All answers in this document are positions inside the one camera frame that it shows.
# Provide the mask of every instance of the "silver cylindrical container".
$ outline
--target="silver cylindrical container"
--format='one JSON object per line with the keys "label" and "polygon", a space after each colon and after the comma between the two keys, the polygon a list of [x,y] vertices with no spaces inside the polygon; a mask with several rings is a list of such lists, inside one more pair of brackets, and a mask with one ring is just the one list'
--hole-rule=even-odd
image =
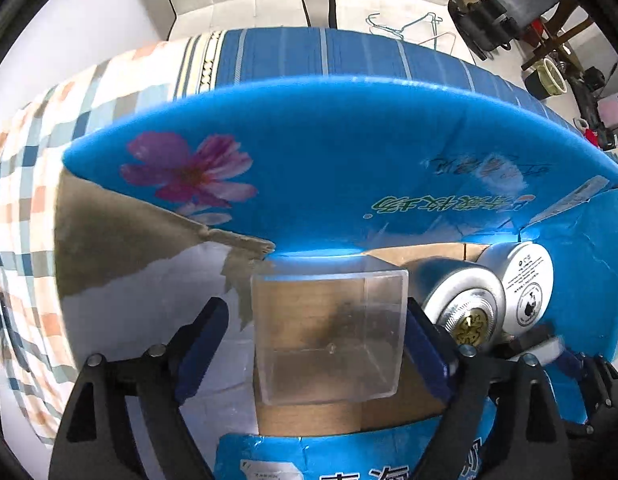
{"label": "silver cylindrical container", "polygon": [[553,290],[553,264],[547,250],[533,242],[505,242],[487,247],[478,258],[505,289],[502,330],[519,336],[544,315]]}
{"label": "silver cylindrical container", "polygon": [[450,258],[426,258],[407,266],[409,295],[431,322],[458,344],[487,350],[502,333],[505,292],[486,267]]}

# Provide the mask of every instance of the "transparent acrylic cube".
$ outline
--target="transparent acrylic cube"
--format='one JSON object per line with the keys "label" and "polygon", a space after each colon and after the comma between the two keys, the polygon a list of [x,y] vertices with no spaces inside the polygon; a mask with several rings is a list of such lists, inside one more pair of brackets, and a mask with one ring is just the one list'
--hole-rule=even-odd
{"label": "transparent acrylic cube", "polygon": [[407,270],[372,256],[263,262],[251,277],[263,402],[361,402],[393,395],[407,282]]}

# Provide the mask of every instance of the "white label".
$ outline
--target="white label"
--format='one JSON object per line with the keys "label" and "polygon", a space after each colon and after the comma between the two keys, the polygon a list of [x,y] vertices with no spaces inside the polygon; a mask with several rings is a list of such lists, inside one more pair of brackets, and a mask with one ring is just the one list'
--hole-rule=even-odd
{"label": "white label", "polygon": [[519,249],[502,278],[506,314],[503,330],[518,335],[544,313],[553,288],[553,264],[545,248],[530,244]]}
{"label": "white label", "polygon": [[609,181],[601,175],[591,177],[578,189],[572,191],[564,198],[561,198],[555,204],[550,205],[541,213],[538,213],[529,221],[529,223],[533,224],[535,222],[539,222],[540,220],[544,220],[545,218],[549,218],[550,216],[555,216],[559,213],[562,213],[563,211],[566,211],[567,209],[571,209],[572,207],[586,202],[598,191],[604,189],[604,186],[606,186],[608,183]]}
{"label": "white label", "polygon": [[529,326],[538,317],[542,306],[542,289],[537,283],[529,283],[518,300],[516,320],[520,326]]}
{"label": "white label", "polygon": [[291,462],[241,460],[240,471],[247,480],[304,480],[303,474]]}

